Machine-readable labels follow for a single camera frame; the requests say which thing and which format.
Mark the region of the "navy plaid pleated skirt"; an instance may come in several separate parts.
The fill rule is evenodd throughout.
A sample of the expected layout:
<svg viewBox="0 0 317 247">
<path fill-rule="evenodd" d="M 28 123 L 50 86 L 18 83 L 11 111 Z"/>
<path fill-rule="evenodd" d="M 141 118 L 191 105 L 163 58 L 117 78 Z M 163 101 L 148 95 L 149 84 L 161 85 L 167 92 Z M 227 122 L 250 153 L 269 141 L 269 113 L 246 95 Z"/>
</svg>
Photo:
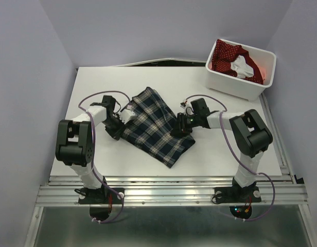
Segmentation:
<svg viewBox="0 0 317 247">
<path fill-rule="evenodd" d="M 170 135 L 177 118 L 156 90 L 145 88 L 132 97 L 129 106 L 136 118 L 126 124 L 121 138 L 168 168 L 196 143 L 191 135 Z"/>
</svg>

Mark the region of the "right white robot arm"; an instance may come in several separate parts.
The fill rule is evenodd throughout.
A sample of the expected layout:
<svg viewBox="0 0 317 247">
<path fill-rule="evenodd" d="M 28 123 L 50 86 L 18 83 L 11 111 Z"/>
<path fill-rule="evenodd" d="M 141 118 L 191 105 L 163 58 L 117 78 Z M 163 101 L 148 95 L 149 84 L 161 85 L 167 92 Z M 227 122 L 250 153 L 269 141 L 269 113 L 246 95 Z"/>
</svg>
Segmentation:
<svg viewBox="0 0 317 247">
<path fill-rule="evenodd" d="M 243 113 L 210 111 L 204 98 L 190 104 L 182 102 L 183 113 L 177 114 L 177 123 L 170 132 L 173 137 L 185 137 L 193 128 L 221 129 L 238 170 L 233 178 L 231 196 L 242 201 L 255 186 L 257 169 L 263 153 L 272 144 L 273 136 L 255 109 Z"/>
</svg>

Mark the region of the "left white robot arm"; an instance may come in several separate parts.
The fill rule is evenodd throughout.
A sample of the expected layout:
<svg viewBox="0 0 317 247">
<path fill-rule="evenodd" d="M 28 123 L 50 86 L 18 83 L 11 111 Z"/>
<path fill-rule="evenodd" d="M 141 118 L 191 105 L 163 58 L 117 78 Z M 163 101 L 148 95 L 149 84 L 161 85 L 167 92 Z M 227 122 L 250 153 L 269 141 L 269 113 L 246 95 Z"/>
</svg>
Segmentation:
<svg viewBox="0 0 317 247">
<path fill-rule="evenodd" d="M 114 113 L 117 101 L 104 95 L 101 102 L 94 102 L 81 115 L 72 120 L 61 120 L 58 124 L 56 159 L 71 168 L 81 179 L 82 189 L 76 193 L 81 199 L 92 198 L 98 203 L 108 198 L 109 189 L 105 177 L 94 165 L 95 129 L 103 124 L 108 135 L 119 140 L 125 124 Z"/>
</svg>

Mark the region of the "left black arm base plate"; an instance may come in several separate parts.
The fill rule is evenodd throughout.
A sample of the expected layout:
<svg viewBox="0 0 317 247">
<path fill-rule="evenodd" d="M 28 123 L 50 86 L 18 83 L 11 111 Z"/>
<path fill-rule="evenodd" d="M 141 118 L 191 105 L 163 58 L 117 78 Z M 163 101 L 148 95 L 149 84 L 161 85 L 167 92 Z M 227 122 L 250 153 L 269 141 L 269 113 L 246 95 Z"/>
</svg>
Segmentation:
<svg viewBox="0 0 317 247">
<path fill-rule="evenodd" d="M 89 205 L 89 215 L 93 222 L 99 224 L 111 223 L 120 214 L 113 216 L 113 206 L 122 205 L 121 198 L 110 189 L 102 186 L 98 189 L 76 188 L 74 192 L 78 194 L 78 203 L 80 205 Z"/>
</svg>

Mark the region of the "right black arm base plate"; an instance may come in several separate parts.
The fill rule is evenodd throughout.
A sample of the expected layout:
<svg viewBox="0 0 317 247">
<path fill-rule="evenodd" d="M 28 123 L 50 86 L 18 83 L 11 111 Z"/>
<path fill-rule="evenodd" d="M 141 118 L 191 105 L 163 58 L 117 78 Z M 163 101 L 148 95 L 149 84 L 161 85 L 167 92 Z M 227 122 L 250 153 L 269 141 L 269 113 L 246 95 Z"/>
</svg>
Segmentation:
<svg viewBox="0 0 317 247">
<path fill-rule="evenodd" d="M 252 204 L 260 203 L 261 196 L 256 182 L 241 187 L 235 179 L 230 187 L 215 187 L 211 202 L 213 204 L 241 203 L 239 206 L 230 206 L 231 214 L 237 219 L 249 220 L 252 215 Z"/>
</svg>

